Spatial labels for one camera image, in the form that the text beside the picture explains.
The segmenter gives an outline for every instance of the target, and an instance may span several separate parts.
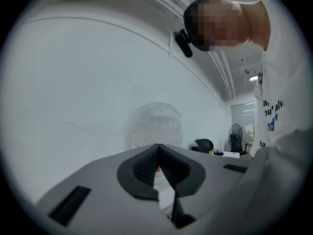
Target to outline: person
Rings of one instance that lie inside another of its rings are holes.
[[[279,0],[197,0],[184,12],[192,44],[217,51],[247,42],[262,53],[254,95],[258,116],[250,150],[312,127],[312,57],[295,20]]]

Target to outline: black rectangular slot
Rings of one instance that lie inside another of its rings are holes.
[[[241,172],[241,173],[245,173],[247,170],[246,167],[235,165],[235,164],[226,164],[223,166],[223,168],[234,170],[234,171]]]
[[[91,189],[77,186],[49,215],[54,221],[66,226],[77,212]]]

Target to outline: white t-shirt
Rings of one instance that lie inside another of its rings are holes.
[[[270,21],[268,48],[254,95],[258,116],[251,155],[296,129],[312,126],[311,51],[280,0],[261,0]]]

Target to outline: fluorescent light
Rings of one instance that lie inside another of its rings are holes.
[[[258,79],[258,76],[251,76],[250,77],[250,81],[257,80],[257,79]]]

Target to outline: standing fan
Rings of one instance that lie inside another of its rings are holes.
[[[231,152],[242,152],[241,142],[243,140],[243,131],[239,124],[233,124],[228,133],[228,142]]]

